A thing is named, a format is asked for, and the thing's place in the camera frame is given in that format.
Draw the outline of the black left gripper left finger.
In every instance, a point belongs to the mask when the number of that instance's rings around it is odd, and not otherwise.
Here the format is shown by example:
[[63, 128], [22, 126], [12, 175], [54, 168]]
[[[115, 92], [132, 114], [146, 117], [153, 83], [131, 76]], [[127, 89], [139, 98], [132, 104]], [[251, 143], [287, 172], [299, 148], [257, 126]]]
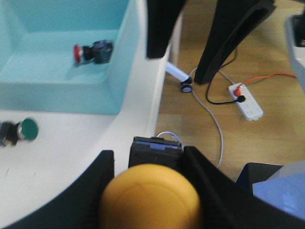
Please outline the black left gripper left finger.
[[99, 201], [114, 178], [114, 152], [103, 150], [63, 192], [8, 229], [97, 229]]

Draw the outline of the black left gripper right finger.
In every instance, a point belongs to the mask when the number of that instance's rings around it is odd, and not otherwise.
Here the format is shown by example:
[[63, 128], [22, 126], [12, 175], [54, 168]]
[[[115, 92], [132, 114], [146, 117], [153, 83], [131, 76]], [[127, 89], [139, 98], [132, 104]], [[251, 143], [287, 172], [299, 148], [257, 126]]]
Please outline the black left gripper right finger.
[[197, 191], [205, 229], [303, 229], [305, 222], [235, 184], [196, 147], [186, 146], [181, 172]]

